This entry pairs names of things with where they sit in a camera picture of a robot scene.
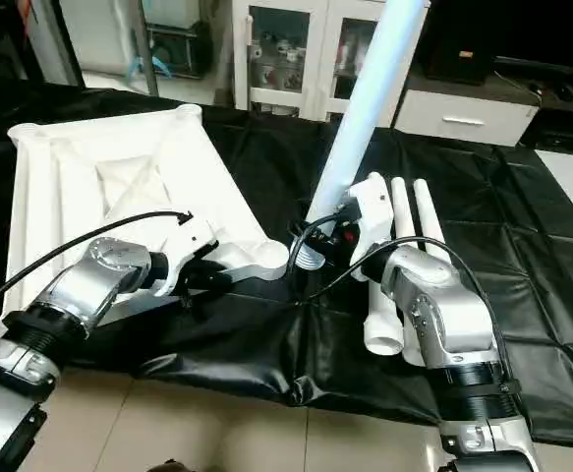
white drawer unit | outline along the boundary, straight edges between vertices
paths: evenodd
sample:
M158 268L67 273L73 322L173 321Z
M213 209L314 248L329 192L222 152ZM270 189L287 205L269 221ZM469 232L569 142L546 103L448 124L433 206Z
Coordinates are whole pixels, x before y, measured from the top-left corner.
M537 111L533 105L408 90L395 128L413 135L515 146Z

white cabinet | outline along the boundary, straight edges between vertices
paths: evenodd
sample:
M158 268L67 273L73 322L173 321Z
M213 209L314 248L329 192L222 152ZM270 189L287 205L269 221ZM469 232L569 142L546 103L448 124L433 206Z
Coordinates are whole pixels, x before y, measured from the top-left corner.
M315 119L327 2L234 0L236 108L246 110L250 101Z
M391 123L429 4L379 126ZM317 121L344 113L383 8L383 0L234 0L236 108Z
M408 90L395 128L404 133L515 146L537 106Z
M315 119L327 120L329 114L344 113L347 110L352 89L383 8L383 0L330 2L315 91ZM425 4L419 27L413 34L399 74L389 91L384 111L378 118L378 126L388 127L391 124L427 11Z

pvc pipe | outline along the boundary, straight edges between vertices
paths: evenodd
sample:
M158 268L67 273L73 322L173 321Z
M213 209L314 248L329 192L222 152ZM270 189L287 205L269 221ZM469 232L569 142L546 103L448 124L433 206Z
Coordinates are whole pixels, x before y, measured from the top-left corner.
M378 356L394 356L404 349L402 322L395 302L382 293L380 284L369 281L369 316L364 325L365 347Z
M434 203L432 202L432 196L430 195L430 190L428 184L424 179L418 179L413 184L413 189L415 190L415 200L417 201L417 211L420 215L420 222L422 223L422 234L428 236L429 238L436 239L442 243L445 243L443 239L443 232L441 231L441 225L439 224L439 218L436 215L436 210L434 209ZM426 244L426 252L431 256L441 259L450 263L450 256L432 244Z
M393 201L393 212L395 213L395 237L415 236L413 214L408 202L406 183L402 177L395 177L391 180L391 200ZM408 244L417 248L417 243Z
M413 214L408 202L406 183L402 177L395 177L391 180L391 200L393 201L393 212L395 213L395 237L404 238L415 236L415 225L413 224ZM408 243L417 247L417 243ZM406 319L404 314L404 349L402 357L409 364L423 367L425 365L420 348L420 341L413 324Z
M334 213L343 193L352 185L423 9L424 0L386 1L363 69L316 187L306 216L307 222ZM320 229L329 235L333 223L326 223ZM320 268L323 262L319 253L306 246L297 258L297 265L307 270Z

black leather mat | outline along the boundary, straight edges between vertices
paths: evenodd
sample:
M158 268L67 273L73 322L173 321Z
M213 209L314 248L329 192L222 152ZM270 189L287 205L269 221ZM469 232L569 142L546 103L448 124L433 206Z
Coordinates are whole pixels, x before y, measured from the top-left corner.
M175 102L119 91L0 84L0 283L22 122L138 113ZM206 107L204 126L267 234L314 191L335 128ZM573 444L573 205L531 150L376 132L360 178L377 170L429 181L450 246L478 273L503 328L538 441ZM309 276L308 289L333 275ZM317 305L288 303L283 281L247 280L100 328L81 366L205 386L289 405L432 423L423 372L363 345L365 284L348 281Z

wire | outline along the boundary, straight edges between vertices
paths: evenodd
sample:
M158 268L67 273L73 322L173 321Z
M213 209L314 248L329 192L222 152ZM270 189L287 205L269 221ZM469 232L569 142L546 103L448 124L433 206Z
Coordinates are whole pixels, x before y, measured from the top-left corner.
M288 263L286 264L286 279L288 280L290 289L293 293L297 293L297 287L295 286L295 281L293 277L293 271L295 269L295 262L297 261L297 256L299 252L302 250L304 243L308 239L308 237L313 234L313 232L319 228L322 224L327 223L329 221L336 221L341 215L339 213L334 213L329 216L324 216L323 218L319 218L317 221L313 221L310 223L304 231L302 231L301 236L295 242L295 246L293 246L290 255L288 255Z
M56 258L61 253L64 253L71 248L74 248L75 246L81 244L82 242L91 239L95 236L98 236L99 234L115 229L119 226L124 226L126 224L133 223L135 221L140 221L141 219L155 218L158 216L176 216L177 219L179 220L179 224L183 224L184 222L186 222L188 219L191 218L190 215L180 213L179 211L150 211L148 213L137 214L135 216L130 216L128 218L120 219L113 223L101 226L100 228L94 229L93 231L89 231L88 233L79 236L78 238L75 238L72 241L62 244L58 248L50 251L45 256L42 256L41 258L37 259L34 263L24 267L22 270L16 273L13 277L7 280L0 287L0 296L4 295L8 290L10 290L14 285L20 282L24 277L26 277L33 271L37 270L38 268L46 264L48 261Z
M521 91L525 91L526 93L530 93L532 96L534 96L538 102L540 103L540 108L542 108L542 103L543 103L543 99L542 96L539 93L535 93L534 91L524 87L522 84L515 82L513 79L509 79L508 77L504 77L502 74L500 74L498 71L493 71L494 74L496 74L498 77L500 77L501 79L503 79L506 83L508 83L510 86L515 87L516 89L519 89Z
M479 283L478 278L476 277L474 272L470 269L470 267L465 263L465 261L463 261L461 257L458 254L456 254L449 246L436 239L429 238L426 236L407 236L405 238L398 238L392 241L386 241L380 244L378 247L376 247L373 251L366 253L355 263L350 265L346 270L344 270L340 275L338 275L334 280L332 280L330 283L325 285L317 292L306 297L306 299L304 299L302 302L303 303L311 302L313 299L318 298L328 290L331 290L334 286L336 286L338 283L340 283L342 280L348 277L354 270L362 266L366 261L368 261L373 256L381 253L384 250L396 249L398 246L406 243L427 243L437 246L446 253L448 253L463 268L468 278L472 282L472 285L474 285L474 288L476 289L478 296L481 298L481 300L483 300L483 302L487 306L487 311L489 312L489 317L491 318L491 325L493 326L493 336L495 337L495 343L498 348L500 360L503 365L503 370L508 379L513 379L513 369L511 368L511 362L509 360L509 355L506 351L506 346L504 345L504 338L502 336L502 331L500 330L498 321L495 318L495 312L493 311L493 307L489 302L486 292L483 290L483 287Z

